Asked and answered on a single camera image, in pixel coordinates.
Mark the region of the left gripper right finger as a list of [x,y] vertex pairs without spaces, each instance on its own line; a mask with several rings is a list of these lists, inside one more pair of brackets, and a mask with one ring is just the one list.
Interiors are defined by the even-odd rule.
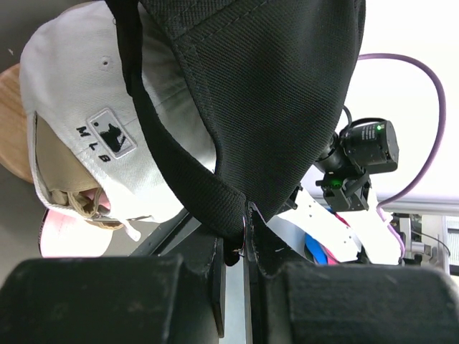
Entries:
[[247,207],[249,343],[456,343],[458,288],[436,269],[314,265]]

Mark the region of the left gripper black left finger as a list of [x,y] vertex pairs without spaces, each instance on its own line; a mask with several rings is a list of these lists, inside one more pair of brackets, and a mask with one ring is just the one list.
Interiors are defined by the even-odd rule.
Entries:
[[3,343],[217,343],[222,241],[163,257],[29,259],[1,287]]

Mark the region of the pink baseball cap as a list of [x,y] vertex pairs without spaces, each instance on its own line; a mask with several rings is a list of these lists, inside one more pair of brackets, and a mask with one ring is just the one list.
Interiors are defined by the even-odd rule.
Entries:
[[70,215],[48,209],[39,231],[39,252],[44,258],[100,257],[120,224],[92,222],[100,206],[109,207],[104,191],[92,188],[86,191],[51,192],[52,205],[63,206],[72,211]]

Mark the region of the black cap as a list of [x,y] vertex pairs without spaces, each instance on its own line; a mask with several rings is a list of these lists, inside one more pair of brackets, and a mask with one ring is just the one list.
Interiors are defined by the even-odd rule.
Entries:
[[[326,147],[364,35],[364,1],[109,1],[128,94],[164,179],[238,262],[249,204],[271,219]],[[217,154],[208,171],[143,83],[139,11],[172,49]]]

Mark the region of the white cap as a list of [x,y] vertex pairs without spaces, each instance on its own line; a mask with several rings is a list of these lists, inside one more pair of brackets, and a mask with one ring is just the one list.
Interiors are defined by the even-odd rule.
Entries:
[[126,91],[115,20],[103,1],[63,12],[26,43],[19,71],[27,115],[29,163],[35,190],[51,204],[37,167],[35,120],[40,116],[100,184],[110,206],[93,221],[119,221],[133,240],[131,221],[163,223],[183,208],[165,182]]

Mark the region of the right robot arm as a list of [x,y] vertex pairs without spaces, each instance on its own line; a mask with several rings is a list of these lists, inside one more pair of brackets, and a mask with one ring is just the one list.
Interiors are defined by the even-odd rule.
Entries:
[[335,262],[397,265],[403,244],[378,212],[374,174],[397,170],[394,126],[370,118],[333,134],[279,217],[318,242]]

